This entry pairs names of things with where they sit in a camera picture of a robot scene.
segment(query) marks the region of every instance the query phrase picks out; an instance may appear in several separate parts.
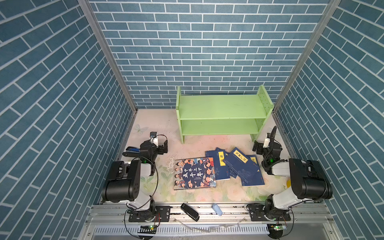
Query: brick wall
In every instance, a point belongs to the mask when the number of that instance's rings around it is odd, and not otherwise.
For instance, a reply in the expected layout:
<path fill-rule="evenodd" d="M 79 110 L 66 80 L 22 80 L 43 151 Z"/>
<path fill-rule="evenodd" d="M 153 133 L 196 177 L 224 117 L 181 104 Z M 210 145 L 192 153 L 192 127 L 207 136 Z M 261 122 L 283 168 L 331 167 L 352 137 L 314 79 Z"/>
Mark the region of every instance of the brick wall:
<path fill-rule="evenodd" d="M 131 113 L 76 0 L 0 1 L 0 239 L 77 238 Z"/>
<path fill-rule="evenodd" d="M 276 100 L 328 0 L 93 1 L 139 108 L 185 94 L 255 94 Z"/>
<path fill-rule="evenodd" d="M 332 182 L 344 239 L 383 239 L 384 1 L 342 0 L 278 116 Z"/>

